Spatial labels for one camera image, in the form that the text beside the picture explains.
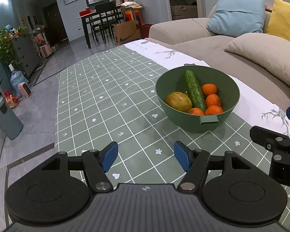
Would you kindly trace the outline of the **light blue cushion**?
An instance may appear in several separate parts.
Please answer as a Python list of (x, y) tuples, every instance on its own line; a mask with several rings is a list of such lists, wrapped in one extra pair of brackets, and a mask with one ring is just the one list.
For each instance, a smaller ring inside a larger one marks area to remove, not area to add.
[(262, 33), (264, 22), (264, 0), (218, 0), (206, 28), (214, 34), (236, 38)]

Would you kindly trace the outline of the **green colander bowl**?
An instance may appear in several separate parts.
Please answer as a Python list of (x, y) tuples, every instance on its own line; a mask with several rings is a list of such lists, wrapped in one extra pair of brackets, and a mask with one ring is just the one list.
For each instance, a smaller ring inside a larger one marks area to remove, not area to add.
[[(218, 96), (222, 102), (223, 112), (218, 115), (198, 116), (178, 111), (169, 106), (165, 100), (173, 92), (186, 92), (184, 73), (190, 70), (200, 85), (212, 83), (218, 88)], [(156, 93), (163, 111), (169, 120), (185, 131), (205, 132), (215, 129), (233, 112), (240, 99), (240, 90), (236, 82), (227, 74), (204, 66), (188, 64), (171, 69), (162, 74), (156, 82)]]

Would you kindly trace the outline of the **green cucumber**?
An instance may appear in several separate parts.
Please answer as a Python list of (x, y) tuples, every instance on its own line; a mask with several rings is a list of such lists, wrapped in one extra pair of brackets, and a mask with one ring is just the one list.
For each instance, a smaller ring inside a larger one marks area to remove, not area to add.
[(205, 98), (195, 73), (191, 70), (186, 70), (184, 78), (186, 90), (190, 100), (192, 101), (192, 105), (201, 109), (203, 112), (206, 111)]

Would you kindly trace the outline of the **dark dining chair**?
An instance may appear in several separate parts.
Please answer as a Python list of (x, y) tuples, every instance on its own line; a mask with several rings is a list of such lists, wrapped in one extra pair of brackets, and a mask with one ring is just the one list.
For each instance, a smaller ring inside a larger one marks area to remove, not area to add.
[(90, 29), (95, 41), (99, 42), (98, 33), (101, 34), (104, 43), (106, 43), (107, 33), (110, 37), (114, 36), (114, 26), (121, 20), (119, 8), (120, 6), (117, 5), (116, 1), (96, 5), (95, 10), (98, 17), (90, 19)]

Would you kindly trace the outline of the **green leafy plant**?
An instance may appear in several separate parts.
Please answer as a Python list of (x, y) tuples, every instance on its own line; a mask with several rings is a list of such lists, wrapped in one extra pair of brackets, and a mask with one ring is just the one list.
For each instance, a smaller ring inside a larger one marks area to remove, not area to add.
[(9, 25), (6, 25), (0, 30), (0, 61), (3, 65), (21, 66), (21, 61), (16, 57), (13, 49), (12, 40), (26, 36), (28, 33), (28, 28), (24, 26), (11, 29)]

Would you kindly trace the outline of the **yellow-green round fruit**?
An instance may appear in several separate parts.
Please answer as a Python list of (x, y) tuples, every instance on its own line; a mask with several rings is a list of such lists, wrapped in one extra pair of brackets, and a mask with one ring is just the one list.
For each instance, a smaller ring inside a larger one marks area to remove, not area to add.
[(181, 112), (187, 112), (193, 108), (190, 98), (182, 92), (173, 92), (169, 94), (165, 99), (165, 103)]

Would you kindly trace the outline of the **orange top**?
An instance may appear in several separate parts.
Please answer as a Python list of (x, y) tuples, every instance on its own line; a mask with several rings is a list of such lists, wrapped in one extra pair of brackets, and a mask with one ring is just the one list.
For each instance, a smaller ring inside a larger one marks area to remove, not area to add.
[(208, 97), (211, 94), (217, 94), (217, 86), (214, 84), (204, 84), (202, 87), (202, 92), (205, 97)]

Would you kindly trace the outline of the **beige sofa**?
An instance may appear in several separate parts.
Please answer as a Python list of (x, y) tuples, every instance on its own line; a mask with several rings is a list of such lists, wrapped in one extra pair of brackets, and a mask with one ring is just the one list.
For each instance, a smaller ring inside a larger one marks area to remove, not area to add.
[(207, 30), (209, 18), (189, 18), (155, 24), (148, 41), (205, 61), (251, 87), (282, 110), (290, 107), (290, 86), (260, 65), (225, 48), (234, 37)]

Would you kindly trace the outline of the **grey-green trash bin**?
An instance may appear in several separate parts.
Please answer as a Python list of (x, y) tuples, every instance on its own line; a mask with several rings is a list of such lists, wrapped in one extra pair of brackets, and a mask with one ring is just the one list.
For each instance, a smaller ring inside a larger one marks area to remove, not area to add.
[(23, 124), (4, 97), (0, 97), (0, 129), (10, 139), (14, 140), (21, 133)]

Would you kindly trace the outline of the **pink small heater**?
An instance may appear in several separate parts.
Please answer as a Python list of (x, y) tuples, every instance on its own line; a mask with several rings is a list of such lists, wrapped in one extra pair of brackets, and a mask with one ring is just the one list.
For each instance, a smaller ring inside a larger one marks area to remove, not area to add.
[(18, 90), (22, 97), (29, 97), (31, 95), (31, 89), (26, 82), (21, 82), (18, 84)]

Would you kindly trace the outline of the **yellow cushion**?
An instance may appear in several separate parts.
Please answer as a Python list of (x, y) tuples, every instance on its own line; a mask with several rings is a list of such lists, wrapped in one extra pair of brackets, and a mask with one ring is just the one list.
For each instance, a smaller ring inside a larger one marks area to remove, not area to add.
[(290, 3), (274, 0), (266, 33), (290, 42)]

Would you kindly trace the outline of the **dark grey cabinet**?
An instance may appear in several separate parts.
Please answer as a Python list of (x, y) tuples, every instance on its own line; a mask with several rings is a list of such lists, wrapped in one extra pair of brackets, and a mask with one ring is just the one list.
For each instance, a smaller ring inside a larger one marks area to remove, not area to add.
[(23, 35), (11, 40), (15, 58), (21, 62), (21, 70), (30, 77), (39, 65), (38, 53), (30, 35)]

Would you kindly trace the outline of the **brown paper bag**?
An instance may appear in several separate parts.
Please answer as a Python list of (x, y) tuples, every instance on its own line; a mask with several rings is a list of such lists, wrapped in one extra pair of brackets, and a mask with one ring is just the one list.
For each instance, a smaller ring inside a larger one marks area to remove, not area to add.
[(141, 38), (140, 25), (137, 20), (130, 20), (114, 26), (116, 44), (125, 44)]

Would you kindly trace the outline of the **dark dining table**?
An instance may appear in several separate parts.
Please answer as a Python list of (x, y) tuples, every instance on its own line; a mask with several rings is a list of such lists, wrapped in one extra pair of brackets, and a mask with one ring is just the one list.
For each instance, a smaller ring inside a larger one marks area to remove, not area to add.
[[(136, 2), (124, 2), (123, 4), (117, 4), (117, 5), (120, 6), (120, 8), (118, 9), (119, 16), (121, 17), (120, 21), (126, 21), (125, 12), (127, 11), (131, 11), (133, 15), (133, 19), (136, 19), (137, 18), (136, 10), (143, 8), (141, 5), (139, 5)], [(82, 11), (81, 16), (79, 17), (79, 19), (81, 19), (81, 22), (82, 22), (85, 40), (89, 49), (91, 48), (91, 44), (90, 44), (88, 26), (90, 26), (90, 19), (97, 18), (97, 17), (98, 16), (97, 16), (96, 10), (95, 9), (90, 10), (89, 8)]]

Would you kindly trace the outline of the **orange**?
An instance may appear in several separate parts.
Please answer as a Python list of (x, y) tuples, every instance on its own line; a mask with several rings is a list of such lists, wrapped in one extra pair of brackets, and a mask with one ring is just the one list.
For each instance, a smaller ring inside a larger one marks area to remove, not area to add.
[(221, 100), (218, 95), (210, 94), (205, 99), (206, 107), (209, 108), (210, 106), (218, 106), (221, 107)]
[(210, 116), (210, 115), (218, 115), (221, 113), (223, 113), (223, 109), (221, 107), (216, 106), (216, 105), (211, 105), (206, 109), (204, 114), (206, 116)]
[(188, 114), (197, 115), (197, 116), (204, 116), (204, 112), (199, 108), (192, 108), (187, 111)]
[(211, 94), (217, 94), (217, 86), (214, 84), (204, 84), (202, 87), (202, 92), (205, 97), (208, 97)]

